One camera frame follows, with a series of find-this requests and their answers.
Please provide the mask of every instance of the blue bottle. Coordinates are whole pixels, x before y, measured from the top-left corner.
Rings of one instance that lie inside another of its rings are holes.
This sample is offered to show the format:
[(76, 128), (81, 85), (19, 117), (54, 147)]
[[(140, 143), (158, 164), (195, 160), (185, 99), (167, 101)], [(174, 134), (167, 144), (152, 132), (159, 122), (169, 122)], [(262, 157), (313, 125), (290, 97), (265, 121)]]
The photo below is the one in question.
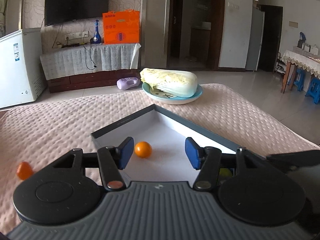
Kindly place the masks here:
[(93, 44), (99, 44), (101, 43), (101, 36), (99, 34), (99, 21), (95, 20), (95, 25), (96, 25), (96, 32), (93, 36)]

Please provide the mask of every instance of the wooden table leg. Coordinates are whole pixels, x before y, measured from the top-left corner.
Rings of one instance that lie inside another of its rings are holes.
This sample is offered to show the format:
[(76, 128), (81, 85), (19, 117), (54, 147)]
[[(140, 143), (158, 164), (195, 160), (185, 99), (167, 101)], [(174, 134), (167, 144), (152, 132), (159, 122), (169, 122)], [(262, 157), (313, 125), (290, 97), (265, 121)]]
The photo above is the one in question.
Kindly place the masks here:
[(298, 68), (298, 66), (294, 65), (293, 72), (292, 72), (292, 75), (291, 75), (290, 84), (289, 84), (289, 90), (290, 91), (292, 91), (293, 83), (296, 80), (297, 68)]
[(288, 77), (289, 77), (289, 73), (290, 73), (290, 67), (291, 67), (291, 61), (288, 61), (287, 62), (287, 66), (285, 68), (285, 74), (284, 74), (284, 77), (283, 77), (282, 87), (281, 87), (281, 90), (280, 90), (281, 93), (284, 93), (285, 87), (287, 86)]

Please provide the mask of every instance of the wall-mounted tv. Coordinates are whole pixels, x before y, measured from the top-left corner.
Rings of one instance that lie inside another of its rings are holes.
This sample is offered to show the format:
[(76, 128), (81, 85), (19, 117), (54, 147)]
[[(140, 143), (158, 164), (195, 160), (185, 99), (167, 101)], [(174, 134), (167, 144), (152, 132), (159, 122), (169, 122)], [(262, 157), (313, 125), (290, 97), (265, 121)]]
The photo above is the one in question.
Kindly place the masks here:
[(109, 0), (45, 0), (44, 25), (102, 17)]

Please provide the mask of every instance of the plastic stool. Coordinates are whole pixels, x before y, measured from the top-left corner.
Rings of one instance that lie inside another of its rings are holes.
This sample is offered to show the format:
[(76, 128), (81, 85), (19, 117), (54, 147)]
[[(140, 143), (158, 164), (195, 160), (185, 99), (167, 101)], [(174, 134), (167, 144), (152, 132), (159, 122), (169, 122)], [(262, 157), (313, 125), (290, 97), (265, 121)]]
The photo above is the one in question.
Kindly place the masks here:
[(311, 96), (313, 97), (313, 102), (318, 104), (319, 97), (320, 97), (320, 80), (317, 78), (313, 78), (310, 82), (308, 87), (308, 91), (305, 95), (306, 97)]
[[(297, 69), (297, 72), (296, 72), (296, 78), (297, 79), (293, 82), (293, 84), (298, 87), (298, 91), (301, 91), (303, 89), (303, 83), (304, 83), (305, 75), (306, 75), (306, 72), (303, 69), (301, 69), (301, 68)], [(290, 77), (290, 80), (287, 83), (287, 85), (290, 84), (291, 79), (292, 79), (292, 76)]]

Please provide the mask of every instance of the electrical cable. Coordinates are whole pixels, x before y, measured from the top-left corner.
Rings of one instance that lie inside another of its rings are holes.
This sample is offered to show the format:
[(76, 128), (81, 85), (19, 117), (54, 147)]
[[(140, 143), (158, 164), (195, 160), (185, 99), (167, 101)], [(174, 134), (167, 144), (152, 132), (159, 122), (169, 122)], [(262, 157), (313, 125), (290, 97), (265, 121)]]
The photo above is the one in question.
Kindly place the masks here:
[(41, 28), (42, 28), (43, 22), (44, 22), (44, 18), (43, 18), (43, 20), (42, 20), (42, 23), (41, 23), (41, 26), (40, 26), (40, 30), (41, 30)]
[(52, 45), (52, 48), (53, 48), (53, 46), (55, 45), (55, 43), (56, 43), (56, 40), (57, 40), (57, 38), (58, 38), (58, 35), (59, 35), (59, 31), (60, 31), (60, 27), (61, 27), (61, 25), (59, 25), (58, 33), (57, 33), (57, 36), (56, 36), (56, 38), (54, 39), (54, 43), (53, 43), (53, 45)]
[(91, 59), (91, 61), (92, 61), (92, 63), (93, 63), (93, 69), (90, 69), (90, 68), (88, 68), (88, 65), (87, 65), (87, 49), (85, 48), (85, 46), (84, 46), (84, 44), (82, 45), (83, 47), (84, 47), (84, 51), (85, 51), (85, 66), (87, 67), (87, 69), (89, 69), (89, 70), (94, 70), (97, 66), (96, 66), (96, 64), (93, 62), (93, 60), (92, 60), (92, 58), (91, 58), (91, 45), (92, 44), (90, 44), (90, 59)]

